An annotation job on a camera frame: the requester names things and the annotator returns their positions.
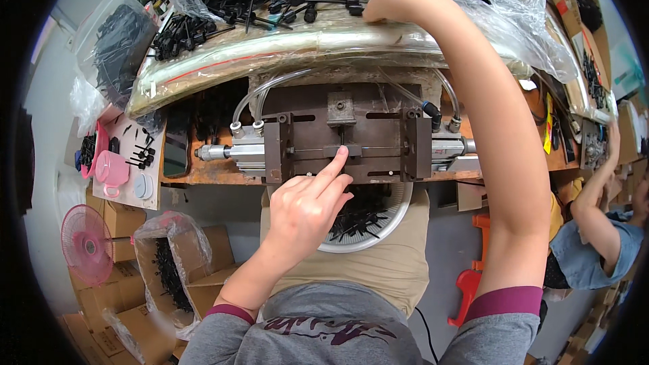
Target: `smartphone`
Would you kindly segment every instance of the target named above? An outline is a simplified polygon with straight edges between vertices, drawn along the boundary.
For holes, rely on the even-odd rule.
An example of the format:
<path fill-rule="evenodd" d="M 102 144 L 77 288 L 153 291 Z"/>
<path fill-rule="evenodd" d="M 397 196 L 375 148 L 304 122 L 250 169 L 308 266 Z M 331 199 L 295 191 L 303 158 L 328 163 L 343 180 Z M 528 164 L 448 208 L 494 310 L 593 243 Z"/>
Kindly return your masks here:
<path fill-rule="evenodd" d="M 190 133 L 193 107 L 189 104 L 172 106 L 167 113 L 162 174 L 182 177 L 190 172 Z"/>

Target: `red stool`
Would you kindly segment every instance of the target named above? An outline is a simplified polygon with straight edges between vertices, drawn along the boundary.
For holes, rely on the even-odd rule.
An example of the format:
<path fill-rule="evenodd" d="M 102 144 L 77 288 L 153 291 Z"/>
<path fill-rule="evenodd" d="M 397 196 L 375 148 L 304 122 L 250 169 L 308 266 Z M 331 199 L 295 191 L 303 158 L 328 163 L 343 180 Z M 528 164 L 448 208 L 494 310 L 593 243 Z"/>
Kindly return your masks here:
<path fill-rule="evenodd" d="M 480 278 L 482 274 L 480 272 L 475 272 L 474 270 L 467 269 L 462 271 L 458 280 L 455 281 L 456 286 L 462 291 L 462 305 L 459 308 L 459 314 L 457 319 L 452 319 L 449 317 L 449 325 L 454 325 L 459 327 L 464 323 L 466 318 L 466 313 L 468 312 L 468 307 L 473 302 L 476 291 L 478 290 L 478 285 L 480 284 Z"/>
<path fill-rule="evenodd" d="M 473 216 L 473 227 L 482 229 L 482 260 L 473 261 L 471 268 L 476 271 L 482 271 L 487 258 L 487 246 L 489 245 L 489 229 L 491 227 L 491 220 L 489 215 L 475 215 Z"/>

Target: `print on shirt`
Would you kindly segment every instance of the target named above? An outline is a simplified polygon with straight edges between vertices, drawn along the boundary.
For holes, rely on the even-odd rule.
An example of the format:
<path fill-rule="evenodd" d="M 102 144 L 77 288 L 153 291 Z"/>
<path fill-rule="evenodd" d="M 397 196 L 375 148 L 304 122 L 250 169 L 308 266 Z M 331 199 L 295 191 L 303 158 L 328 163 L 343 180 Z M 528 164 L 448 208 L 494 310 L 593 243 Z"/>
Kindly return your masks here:
<path fill-rule="evenodd" d="M 277 330 L 282 335 L 300 335 L 342 345 L 356 337 L 370 337 L 389 344 L 387 337 L 396 339 L 390 330 L 363 320 L 324 321 L 315 317 L 275 317 L 265 322 L 264 330 Z"/>

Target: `clear plastic tubing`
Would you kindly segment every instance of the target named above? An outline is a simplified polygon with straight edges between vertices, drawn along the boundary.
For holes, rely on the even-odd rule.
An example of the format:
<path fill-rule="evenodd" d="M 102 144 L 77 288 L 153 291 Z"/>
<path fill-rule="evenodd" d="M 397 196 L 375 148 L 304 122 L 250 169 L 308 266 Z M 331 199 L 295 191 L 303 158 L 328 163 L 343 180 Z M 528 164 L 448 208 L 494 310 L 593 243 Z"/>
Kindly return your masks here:
<path fill-rule="evenodd" d="M 232 116 L 232 122 L 238 122 L 239 121 L 239 117 L 241 117 L 241 112 L 243 111 L 243 108 L 248 104 L 250 99 L 254 98 L 255 96 L 259 96 L 260 94 L 264 93 L 264 91 L 267 93 L 272 87 L 280 85 L 281 83 L 290 81 L 292 79 L 295 79 L 296 77 L 301 77 L 301 76 L 310 74 L 311 72 L 314 72 L 316 70 L 317 70 L 316 68 L 308 68 L 308 69 L 297 70 L 295 72 L 290 72 L 290 73 L 288 73 L 286 75 L 274 77 L 274 78 L 270 79 L 268 82 L 260 85 L 254 91 L 248 93 L 243 99 L 241 99 L 241 101 L 237 105 L 237 108 L 234 110 L 234 115 Z M 264 105 L 260 101 L 260 104 L 258 105 L 258 110 L 260 111 L 259 113 L 261 113 L 261 110 L 262 110 L 263 107 L 264 107 Z"/>
<path fill-rule="evenodd" d="M 264 90 L 264 92 L 261 92 L 257 97 L 257 109 L 255 110 L 255 115 L 253 116 L 255 118 L 255 122 L 258 122 L 262 119 L 262 115 L 264 111 L 264 103 L 266 102 L 266 96 L 268 96 L 268 92 L 270 91 L 271 88 L 268 88 Z"/>
<path fill-rule="evenodd" d="M 435 75 L 437 75 L 439 80 L 442 82 L 442 86 L 444 87 L 444 89 L 447 90 L 447 93 L 449 94 L 450 102 L 453 104 L 453 113 L 455 114 L 453 117 L 456 120 L 461 121 L 462 119 L 459 117 L 458 97 L 455 95 L 455 91 L 453 90 L 453 87 L 450 85 L 449 80 L 446 78 L 446 76 L 444 76 L 441 70 L 435 68 L 433 69 L 433 72 L 435 73 Z"/>

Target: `beige pants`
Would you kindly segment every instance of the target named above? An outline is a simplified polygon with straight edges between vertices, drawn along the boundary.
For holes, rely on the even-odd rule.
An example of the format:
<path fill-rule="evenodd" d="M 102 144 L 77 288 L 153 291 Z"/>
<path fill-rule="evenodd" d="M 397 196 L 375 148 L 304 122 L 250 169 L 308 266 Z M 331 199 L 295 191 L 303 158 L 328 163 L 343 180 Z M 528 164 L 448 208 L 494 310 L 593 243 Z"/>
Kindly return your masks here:
<path fill-rule="evenodd" d="M 280 279 L 271 295 L 304 283 L 351 281 L 374 290 L 410 317 L 428 286 L 428 209 L 425 189 L 413 191 L 406 215 L 388 237 L 373 247 L 352 253 L 316 251 Z M 270 213 L 266 191 L 262 197 L 261 240 L 270 228 Z"/>

